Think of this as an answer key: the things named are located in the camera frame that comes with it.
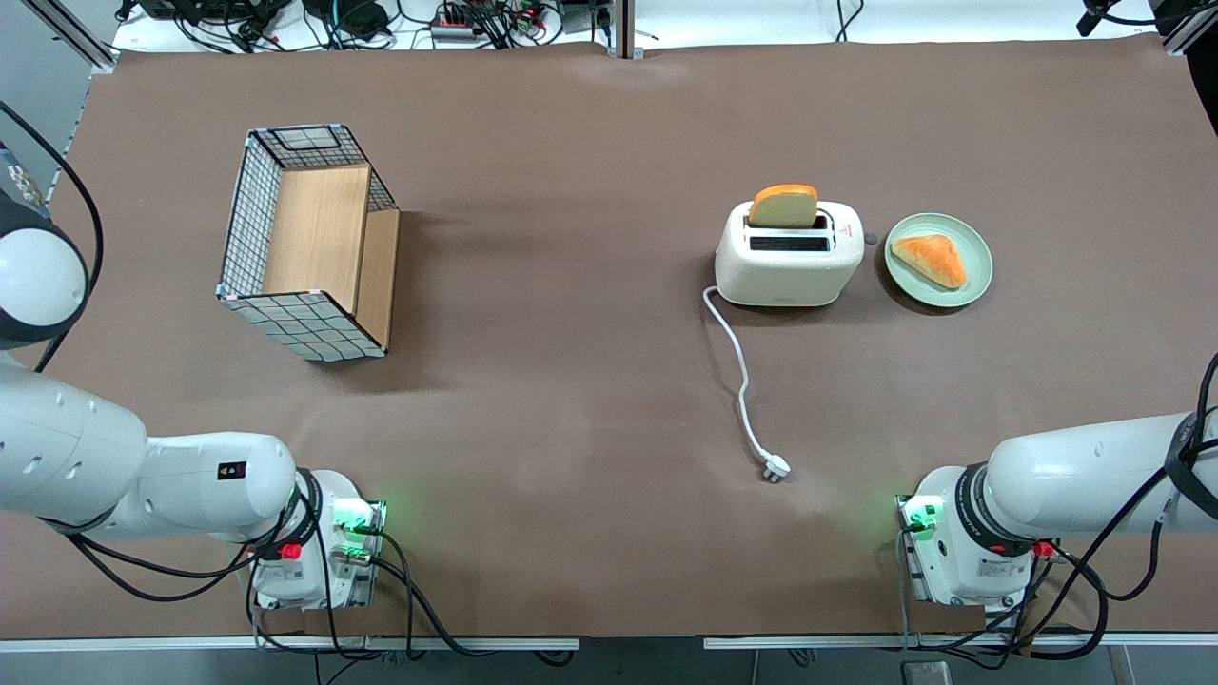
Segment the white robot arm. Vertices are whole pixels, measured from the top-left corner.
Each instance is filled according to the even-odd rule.
[[[1192,413],[1067,428],[1002,441],[988,462],[931,472],[903,499],[903,523],[920,598],[983,605],[998,612],[1022,601],[1038,540],[1101,533],[1130,496],[1179,455]],[[1218,434],[1213,421],[1202,440]],[[1200,453],[1192,475],[1218,491],[1218,447]],[[1173,478],[1162,478],[1116,533],[1213,531],[1218,519]]]
[[[384,507],[347,478],[297,469],[270,435],[150,439],[130,411],[5,351],[62,335],[88,297],[72,241],[0,191],[0,509],[94,541],[211,534],[253,544],[264,607],[370,601],[367,558],[380,538],[352,529],[379,529]]]

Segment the table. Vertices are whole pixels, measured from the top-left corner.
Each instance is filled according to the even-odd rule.
[[[397,12],[392,0],[379,0],[390,16]],[[849,12],[857,2],[845,0]],[[431,0],[402,0],[404,12],[417,20],[435,15]],[[1152,18],[1147,2],[1123,2],[1121,16],[1132,20]],[[850,24],[848,38],[859,43],[972,43],[996,40],[1075,40],[1074,24],[1083,13],[1082,2],[1058,0],[871,0]],[[546,13],[547,28],[558,26],[553,12]],[[320,22],[309,20],[320,35]],[[637,4],[637,28],[643,32],[637,44],[644,50],[692,48],[700,45],[764,45],[831,43],[838,32],[837,5],[821,0],[648,0]],[[294,4],[272,24],[272,34],[285,48],[314,45],[318,40],[308,30],[301,5]],[[391,24],[395,40],[392,50],[432,49],[426,34],[417,34],[420,24],[397,20]],[[202,30],[216,32],[214,28]],[[223,38],[205,37],[231,48]],[[1151,27],[1127,27],[1101,23],[1091,39],[1108,39],[1155,33]],[[557,43],[604,39],[592,34],[564,34]],[[132,18],[118,28],[113,45],[123,50],[145,52],[203,52],[206,48],[181,35],[173,22],[153,21],[136,9]],[[445,49],[471,46],[442,45]]]
[[[408,218],[389,357],[314,366],[212,293],[246,130],[331,121]],[[152,434],[273,433],[389,500],[456,634],[892,634],[894,495],[1011,435],[1190,406],[1218,347],[1216,146],[1152,37],[642,62],[587,46],[130,54],[97,77],[71,151],[107,262],[49,371]],[[881,235],[956,215],[996,275],[929,316],[872,251],[831,307],[728,308],[755,428],[795,469],[775,486],[699,293],[726,212],[786,180]],[[54,212],[88,251],[79,204],[57,193]],[[248,635],[236,583],[150,606],[28,519],[0,517],[0,539],[19,589],[0,594],[5,639]],[[1097,557],[1111,586],[1140,575],[1145,544]],[[224,558],[205,538],[129,550]],[[1158,579],[1112,629],[1214,630],[1218,600],[1186,587],[1216,561],[1209,539],[1166,536]],[[345,631],[401,634],[382,590],[342,612]],[[920,630],[979,622],[918,608]]]

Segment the green plate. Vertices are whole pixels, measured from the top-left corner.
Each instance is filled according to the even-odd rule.
[[[960,258],[965,262],[965,273],[968,274],[968,282],[959,290],[939,285],[893,255],[893,241],[898,238],[928,233],[942,233],[956,243]],[[884,243],[884,263],[901,290],[910,297],[935,307],[962,307],[980,297],[994,278],[994,257],[980,234],[956,217],[934,212],[905,217],[893,227]]]

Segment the white toaster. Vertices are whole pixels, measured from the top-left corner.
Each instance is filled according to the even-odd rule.
[[[862,261],[862,222],[839,202],[820,202],[812,228],[749,225],[753,202],[727,217],[715,250],[719,294],[736,305],[818,307],[838,299]]]

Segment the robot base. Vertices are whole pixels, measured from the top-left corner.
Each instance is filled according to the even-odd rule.
[[[1004,612],[1023,600],[1032,568],[1032,553],[1004,557],[970,538],[956,513],[956,481],[963,467],[948,466],[931,472],[917,494],[898,499],[903,525],[931,528],[906,536],[906,558],[915,596],[952,606],[984,606],[987,613]]]
[[[342,527],[342,516],[346,514],[336,514],[335,502],[339,500],[363,502],[359,491],[347,477],[333,470],[314,470],[312,475],[317,479],[322,492],[319,530],[301,545],[297,558],[257,564],[253,587],[257,591],[257,603],[262,608],[320,609],[326,607],[328,601],[333,608],[371,603],[376,567],[347,563],[336,557],[346,559],[350,556],[376,556],[380,553],[381,538],[352,533]],[[384,513],[382,502],[368,505],[365,525],[375,530],[384,529]],[[329,594],[326,594],[326,573],[323,563],[329,564]]]

